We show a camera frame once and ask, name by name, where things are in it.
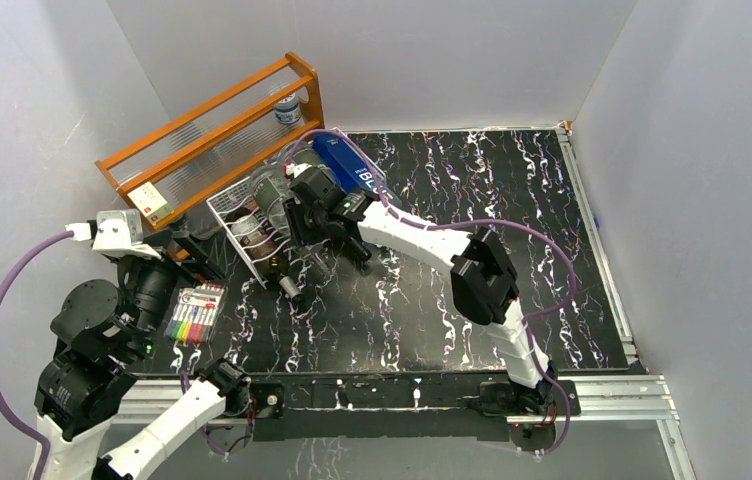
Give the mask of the small clear glass bottle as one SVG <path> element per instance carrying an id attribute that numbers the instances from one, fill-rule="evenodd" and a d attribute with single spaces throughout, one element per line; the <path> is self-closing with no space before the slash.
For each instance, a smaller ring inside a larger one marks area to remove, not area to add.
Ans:
<path id="1" fill-rule="evenodd" d="M 300 258 L 315 269 L 322 278 L 330 278 L 333 275 L 324 249 L 320 245 L 312 245 L 308 248 L 298 247 L 297 252 Z"/>

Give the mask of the dark green tall wine bottle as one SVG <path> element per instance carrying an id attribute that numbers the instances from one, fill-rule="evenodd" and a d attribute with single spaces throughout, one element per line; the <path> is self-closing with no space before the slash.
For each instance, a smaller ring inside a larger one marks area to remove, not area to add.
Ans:
<path id="1" fill-rule="evenodd" d="M 345 252 L 357 265 L 366 265 L 372 258 L 372 252 L 363 241 L 354 236 L 343 240 Z"/>

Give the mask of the large clear bottle white cap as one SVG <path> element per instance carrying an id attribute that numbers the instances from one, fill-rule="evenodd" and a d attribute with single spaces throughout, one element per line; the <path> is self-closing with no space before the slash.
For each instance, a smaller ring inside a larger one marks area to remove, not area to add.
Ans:
<path id="1" fill-rule="evenodd" d="M 248 190 L 267 218 L 272 228 L 283 237 L 290 235 L 290 227 L 284 210 L 284 201 L 292 197 L 285 167 L 289 163 L 320 167 L 323 165 L 317 152 L 307 146 L 290 157 L 292 147 L 276 153 L 268 163 L 255 168 L 248 183 Z"/>

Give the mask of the green wine bottle grey foil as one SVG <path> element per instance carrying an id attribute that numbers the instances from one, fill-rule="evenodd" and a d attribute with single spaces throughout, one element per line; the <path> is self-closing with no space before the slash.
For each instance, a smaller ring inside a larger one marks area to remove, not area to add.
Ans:
<path id="1" fill-rule="evenodd" d="M 298 306 L 304 294 L 290 276 L 288 256 L 262 222 L 246 207 L 229 212 L 224 219 L 260 277 L 265 282 L 278 284 L 289 300 Z"/>

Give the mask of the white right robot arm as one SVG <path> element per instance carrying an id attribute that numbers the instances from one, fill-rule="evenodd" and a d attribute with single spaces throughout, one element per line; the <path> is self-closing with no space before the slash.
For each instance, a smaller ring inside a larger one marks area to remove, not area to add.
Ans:
<path id="1" fill-rule="evenodd" d="M 284 210 L 297 245 L 338 240 L 362 263 L 372 257 L 370 245 L 381 246 L 447 277 L 454 308 L 487 333 L 508 375 L 481 386 L 480 410 L 539 414 L 553 403 L 554 372 L 527 330 L 516 270 L 492 230 L 438 230 L 407 213 L 393 215 L 375 193 L 347 193 L 319 167 L 288 164 L 284 175 L 292 192 Z"/>

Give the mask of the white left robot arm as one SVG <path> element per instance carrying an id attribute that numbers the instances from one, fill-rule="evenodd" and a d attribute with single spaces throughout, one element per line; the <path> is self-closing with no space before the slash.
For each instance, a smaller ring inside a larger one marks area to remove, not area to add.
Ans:
<path id="1" fill-rule="evenodd" d="M 36 389 L 37 448 L 31 479 L 148 479 L 195 432 L 252 405 L 249 375 L 224 358 L 201 370 L 170 407 L 120 446 L 101 452 L 123 397 L 149 357 L 179 279 L 192 280 L 166 252 L 159 231 L 119 245 L 108 259 L 118 281 L 94 279 L 69 292 L 50 324 L 57 337 Z"/>

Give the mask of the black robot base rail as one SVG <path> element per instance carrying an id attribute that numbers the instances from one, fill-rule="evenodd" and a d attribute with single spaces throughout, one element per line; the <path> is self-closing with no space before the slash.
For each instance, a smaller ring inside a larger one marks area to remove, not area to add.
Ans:
<path id="1" fill-rule="evenodd" d="M 260 442 L 317 437 L 475 437 L 548 446 L 582 412 L 573 381 L 513 385 L 498 371 L 278 374 L 254 377 L 220 427 L 246 423 Z"/>

